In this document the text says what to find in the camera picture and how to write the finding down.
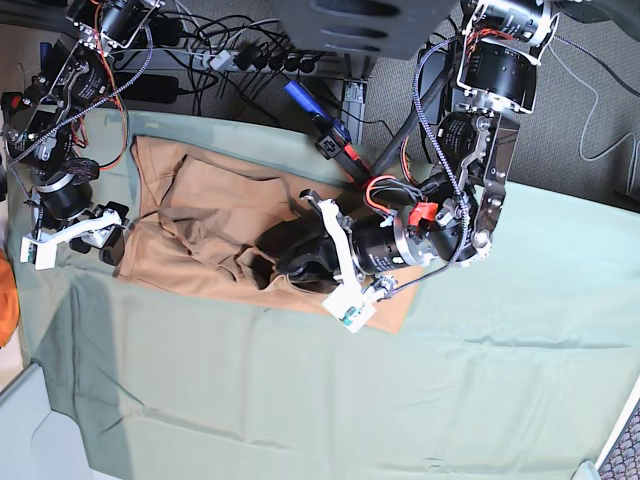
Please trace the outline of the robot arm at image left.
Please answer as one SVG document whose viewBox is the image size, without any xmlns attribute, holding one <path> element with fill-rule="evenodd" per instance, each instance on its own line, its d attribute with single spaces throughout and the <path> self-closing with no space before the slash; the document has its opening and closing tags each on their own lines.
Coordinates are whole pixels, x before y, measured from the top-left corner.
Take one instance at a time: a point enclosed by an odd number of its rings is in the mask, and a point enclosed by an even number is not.
<svg viewBox="0 0 640 480">
<path fill-rule="evenodd" d="M 127 206 L 96 204 L 92 181 L 116 165 L 81 155 L 88 147 L 85 120 L 90 112 L 114 104 L 129 126 L 121 94 L 132 86 L 134 74 L 117 84 L 108 56 L 129 48 L 139 35 L 146 53 L 154 45 L 149 23 L 160 1 L 75 1 L 67 11 L 77 28 L 74 43 L 58 41 L 45 55 L 41 71 L 22 92 L 1 97 L 2 139 L 6 170 L 23 166 L 31 183 L 20 188 L 30 208 L 31 228 L 21 240 L 20 260 L 37 270 L 55 266 L 60 245 L 87 254 L 97 250 L 100 260 L 117 265 L 131 228 Z"/>
</svg>

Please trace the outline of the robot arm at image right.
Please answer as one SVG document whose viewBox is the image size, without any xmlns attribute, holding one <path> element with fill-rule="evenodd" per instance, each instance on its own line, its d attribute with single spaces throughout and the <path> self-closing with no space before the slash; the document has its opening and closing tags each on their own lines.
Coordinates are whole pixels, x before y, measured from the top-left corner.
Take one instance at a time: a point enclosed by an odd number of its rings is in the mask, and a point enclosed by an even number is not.
<svg viewBox="0 0 640 480">
<path fill-rule="evenodd" d="M 362 191 L 367 215 L 343 212 L 312 190 L 316 214 L 276 263 L 293 284 L 333 292 L 400 291 L 393 272 L 433 260 L 486 256 L 505 199 L 517 116 L 535 104 L 537 68 L 557 17 L 548 1 L 466 1 L 463 28 L 422 54 L 413 110 L 389 152 L 367 166 L 344 124 L 299 82 L 286 91 L 320 130 L 316 146 Z"/>
</svg>

